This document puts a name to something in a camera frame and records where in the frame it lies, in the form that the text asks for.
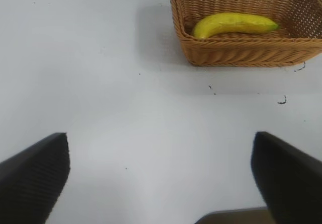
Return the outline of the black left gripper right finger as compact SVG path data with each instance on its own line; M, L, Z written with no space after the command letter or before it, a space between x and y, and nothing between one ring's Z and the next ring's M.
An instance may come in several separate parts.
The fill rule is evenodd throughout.
M251 169L276 223L321 223L321 161L268 132L257 132Z

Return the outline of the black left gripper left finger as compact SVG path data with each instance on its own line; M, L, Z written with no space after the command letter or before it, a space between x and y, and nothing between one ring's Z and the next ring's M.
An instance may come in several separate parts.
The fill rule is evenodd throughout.
M1 162L1 223L46 223L70 173L66 133Z

